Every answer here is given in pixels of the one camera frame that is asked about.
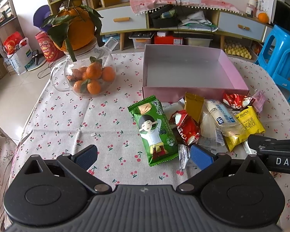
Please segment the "yellow snack packet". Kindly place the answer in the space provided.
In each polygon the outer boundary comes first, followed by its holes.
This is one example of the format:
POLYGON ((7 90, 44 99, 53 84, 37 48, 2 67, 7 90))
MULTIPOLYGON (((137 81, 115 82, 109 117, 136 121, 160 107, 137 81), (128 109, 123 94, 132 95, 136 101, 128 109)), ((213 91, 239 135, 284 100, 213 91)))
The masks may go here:
POLYGON ((246 109, 237 113, 235 118, 241 124, 242 128, 239 133, 233 134, 230 137, 225 137, 226 146, 229 152, 232 152, 237 145, 246 141, 250 135, 262 134, 265 132, 252 106, 248 106, 246 109))

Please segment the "clear rice cracker packet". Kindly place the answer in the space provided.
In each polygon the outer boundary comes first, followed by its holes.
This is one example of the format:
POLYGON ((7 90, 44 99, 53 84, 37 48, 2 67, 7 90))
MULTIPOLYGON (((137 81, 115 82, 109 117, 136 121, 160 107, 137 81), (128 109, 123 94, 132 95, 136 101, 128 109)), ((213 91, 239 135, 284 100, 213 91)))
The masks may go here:
POLYGON ((216 126, 205 103, 203 104, 202 117, 200 118, 200 138, 198 143, 203 147, 213 147, 214 149, 225 145, 222 132, 216 126))

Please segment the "small silver white packet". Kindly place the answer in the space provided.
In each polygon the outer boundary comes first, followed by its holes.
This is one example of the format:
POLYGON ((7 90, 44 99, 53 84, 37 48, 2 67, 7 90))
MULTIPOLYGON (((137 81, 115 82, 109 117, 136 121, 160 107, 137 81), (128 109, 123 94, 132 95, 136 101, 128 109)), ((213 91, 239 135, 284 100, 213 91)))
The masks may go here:
POLYGON ((178 152, 179 152, 179 169, 184 170, 190 166, 196 166, 191 158, 191 151, 190 148, 186 145, 179 144, 178 145, 178 152))

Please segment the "red snack packet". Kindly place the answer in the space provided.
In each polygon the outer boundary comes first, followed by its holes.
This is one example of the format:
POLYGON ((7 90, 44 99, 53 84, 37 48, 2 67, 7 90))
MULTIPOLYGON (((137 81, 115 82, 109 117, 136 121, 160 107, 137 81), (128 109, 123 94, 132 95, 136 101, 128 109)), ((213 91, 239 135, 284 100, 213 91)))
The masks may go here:
POLYGON ((223 94, 223 103, 232 109, 242 110, 250 106, 254 102, 252 97, 247 97, 241 94, 223 94))
POLYGON ((185 109, 176 111, 170 117, 170 124, 175 124, 184 143, 196 144, 200 138, 200 127, 185 109))

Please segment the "white blue bread packet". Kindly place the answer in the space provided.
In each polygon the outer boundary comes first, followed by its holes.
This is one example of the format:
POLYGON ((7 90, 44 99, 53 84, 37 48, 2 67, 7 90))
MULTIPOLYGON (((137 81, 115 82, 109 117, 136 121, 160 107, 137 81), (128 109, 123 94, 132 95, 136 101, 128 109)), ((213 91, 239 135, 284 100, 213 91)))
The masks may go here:
POLYGON ((213 118, 215 125, 226 137, 238 135, 242 131, 239 121, 218 100, 205 100, 204 104, 213 118))

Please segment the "pink wafer snack packet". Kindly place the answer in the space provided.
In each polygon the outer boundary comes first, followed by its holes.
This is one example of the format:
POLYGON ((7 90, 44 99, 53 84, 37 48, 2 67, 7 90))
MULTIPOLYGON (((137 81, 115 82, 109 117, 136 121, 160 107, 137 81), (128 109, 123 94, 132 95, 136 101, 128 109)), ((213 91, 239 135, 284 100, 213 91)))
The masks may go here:
POLYGON ((266 97, 264 93, 260 90, 255 91, 254 95, 251 97, 251 106, 255 109, 257 113, 261 113, 263 110, 264 103, 266 102, 266 97))

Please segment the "green cartoon snack bag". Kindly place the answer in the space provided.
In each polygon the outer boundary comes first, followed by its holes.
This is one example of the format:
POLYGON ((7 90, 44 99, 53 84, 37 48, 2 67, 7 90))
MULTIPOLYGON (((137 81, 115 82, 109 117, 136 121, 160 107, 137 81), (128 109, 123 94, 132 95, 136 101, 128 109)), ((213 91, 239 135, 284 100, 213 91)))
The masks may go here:
POLYGON ((178 144, 161 102, 152 95, 128 107, 138 127, 149 166, 178 156, 178 144))

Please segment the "gold snack stick packet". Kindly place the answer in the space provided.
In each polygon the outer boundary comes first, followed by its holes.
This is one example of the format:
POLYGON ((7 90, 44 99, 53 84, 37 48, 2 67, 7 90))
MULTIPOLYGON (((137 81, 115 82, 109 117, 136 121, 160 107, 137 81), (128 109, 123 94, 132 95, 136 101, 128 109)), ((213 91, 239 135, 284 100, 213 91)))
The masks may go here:
POLYGON ((184 101, 184 109, 187 111, 188 115, 191 116, 195 122, 199 123, 204 104, 204 97, 186 92, 184 101))

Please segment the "pink cardboard box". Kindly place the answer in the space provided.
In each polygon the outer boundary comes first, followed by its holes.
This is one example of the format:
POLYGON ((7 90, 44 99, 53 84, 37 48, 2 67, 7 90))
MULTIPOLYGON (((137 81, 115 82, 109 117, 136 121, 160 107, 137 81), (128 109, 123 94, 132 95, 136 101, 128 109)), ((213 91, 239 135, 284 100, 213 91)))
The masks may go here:
POLYGON ((247 95, 241 74, 221 49, 148 44, 144 49, 144 97, 174 103, 185 93, 221 100, 224 93, 247 95))

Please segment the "blue plastic stool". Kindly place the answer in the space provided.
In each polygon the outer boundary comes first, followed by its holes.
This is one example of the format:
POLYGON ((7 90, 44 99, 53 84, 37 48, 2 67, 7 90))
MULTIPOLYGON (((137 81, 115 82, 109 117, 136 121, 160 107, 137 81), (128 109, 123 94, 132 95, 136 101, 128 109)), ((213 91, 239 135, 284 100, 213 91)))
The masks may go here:
POLYGON ((290 32, 275 25, 255 64, 266 70, 275 84, 290 92, 290 32))

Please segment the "glass jar with tangerines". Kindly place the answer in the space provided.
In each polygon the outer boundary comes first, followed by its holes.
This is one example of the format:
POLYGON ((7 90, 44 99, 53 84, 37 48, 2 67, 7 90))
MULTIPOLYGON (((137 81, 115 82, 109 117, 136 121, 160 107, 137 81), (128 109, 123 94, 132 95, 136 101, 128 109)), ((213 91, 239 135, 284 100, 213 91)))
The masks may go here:
POLYGON ((91 97, 107 91, 115 81, 116 65, 112 51, 118 41, 110 37, 99 47, 97 39, 74 51, 74 58, 66 58, 54 66, 50 80, 60 92, 73 92, 80 97, 91 97))

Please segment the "yellow egg tray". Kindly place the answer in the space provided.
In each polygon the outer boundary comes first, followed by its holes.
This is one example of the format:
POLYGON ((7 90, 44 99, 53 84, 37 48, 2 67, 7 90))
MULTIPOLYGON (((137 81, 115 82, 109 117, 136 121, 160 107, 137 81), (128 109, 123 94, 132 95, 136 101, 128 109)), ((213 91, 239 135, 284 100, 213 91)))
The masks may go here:
POLYGON ((239 42, 235 42, 233 40, 225 40, 224 42, 224 51, 228 55, 236 55, 239 57, 243 57, 251 60, 252 55, 248 51, 248 49, 240 44, 239 42))

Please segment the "orange fruit on cabinet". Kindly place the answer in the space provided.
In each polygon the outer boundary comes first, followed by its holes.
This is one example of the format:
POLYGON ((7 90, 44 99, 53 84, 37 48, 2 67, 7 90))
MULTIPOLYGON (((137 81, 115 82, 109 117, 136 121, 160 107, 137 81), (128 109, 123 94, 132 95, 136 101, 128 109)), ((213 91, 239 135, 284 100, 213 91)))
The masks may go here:
POLYGON ((268 24, 269 23, 269 17, 267 15, 267 13, 265 12, 260 12, 257 16, 258 21, 260 21, 263 24, 268 24))

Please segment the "white shopping bag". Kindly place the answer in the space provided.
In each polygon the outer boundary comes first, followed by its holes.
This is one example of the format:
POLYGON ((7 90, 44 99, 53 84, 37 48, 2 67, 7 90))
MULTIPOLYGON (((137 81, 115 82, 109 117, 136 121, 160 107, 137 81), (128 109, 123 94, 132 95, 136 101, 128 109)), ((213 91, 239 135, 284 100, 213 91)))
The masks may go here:
POLYGON ((11 34, 3 43, 3 50, 18 75, 28 71, 33 65, 32 49, 27 37, 22 37, 19 32, 11 34))

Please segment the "red box under cabinet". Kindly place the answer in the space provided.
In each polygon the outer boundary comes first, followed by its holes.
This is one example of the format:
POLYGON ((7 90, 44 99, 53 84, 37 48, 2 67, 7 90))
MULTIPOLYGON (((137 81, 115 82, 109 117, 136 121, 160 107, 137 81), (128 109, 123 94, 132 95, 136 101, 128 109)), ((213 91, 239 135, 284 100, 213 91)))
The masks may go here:
POLYGON ((155 35, 154 37, 154 44, 168 44, 168 45, 183 45, 183 38, 181 37, 174 37, 172 35, 167 36, 158 36, 155 35))

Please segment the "large orange fruit decoration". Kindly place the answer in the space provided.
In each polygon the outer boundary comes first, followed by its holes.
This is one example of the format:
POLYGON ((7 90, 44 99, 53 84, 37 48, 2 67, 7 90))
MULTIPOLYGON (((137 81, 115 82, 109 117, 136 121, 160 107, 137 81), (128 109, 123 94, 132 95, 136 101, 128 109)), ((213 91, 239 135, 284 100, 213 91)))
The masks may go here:
POLYGON ((50 39, 59 50, 67 52, 75 62, 74 52, 100 35, 102 18, 101 14, 91 7, 80 5, 64 9, 57 15, 49 15, 41 26, 50 26, 47 31, 50 39))

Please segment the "clear plastic storage bin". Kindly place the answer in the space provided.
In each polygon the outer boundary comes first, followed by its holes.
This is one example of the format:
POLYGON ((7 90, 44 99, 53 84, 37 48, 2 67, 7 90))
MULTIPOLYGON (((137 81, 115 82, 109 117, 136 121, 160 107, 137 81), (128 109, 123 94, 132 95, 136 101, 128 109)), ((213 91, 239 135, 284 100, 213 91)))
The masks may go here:
POLYGON ((154 32, 133 32, 129 39, 133 41, 135 49, 144 49, 145 45, 151 44, 154 32))

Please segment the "wooden tv cabinet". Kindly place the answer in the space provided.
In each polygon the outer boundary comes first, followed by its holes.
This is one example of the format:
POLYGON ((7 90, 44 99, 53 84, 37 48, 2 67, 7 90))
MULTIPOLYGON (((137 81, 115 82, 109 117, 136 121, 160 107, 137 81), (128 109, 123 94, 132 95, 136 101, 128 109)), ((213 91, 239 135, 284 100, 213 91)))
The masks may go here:
POLYGON ((215 34, 223 47, 228 40, 264 43, 272 31, 223 0, 130 0, 98 11, 101 35, 154 30, 215 34))

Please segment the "black tray on shelf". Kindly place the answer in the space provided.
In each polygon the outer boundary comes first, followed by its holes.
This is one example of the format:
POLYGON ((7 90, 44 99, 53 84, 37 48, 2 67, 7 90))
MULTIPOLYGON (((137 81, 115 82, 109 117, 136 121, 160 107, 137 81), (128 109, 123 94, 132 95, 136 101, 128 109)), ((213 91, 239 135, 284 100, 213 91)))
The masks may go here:
POLYGON ((176 27, 181 22, 173 5, 166 5, 149 13, 153 28, 176 27))

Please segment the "pink cherry cloth on cabinet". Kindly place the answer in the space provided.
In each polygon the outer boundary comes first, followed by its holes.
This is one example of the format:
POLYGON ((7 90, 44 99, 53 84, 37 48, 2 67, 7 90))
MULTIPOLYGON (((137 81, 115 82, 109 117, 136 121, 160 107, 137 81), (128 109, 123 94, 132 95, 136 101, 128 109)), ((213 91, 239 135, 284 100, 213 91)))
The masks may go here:
POLYGON ((129 0, 129 3, 132 11, 136 15, 156 11, 166 5, 225 10, 231 13, 241 14, 234 5, 223 0, 129 0))

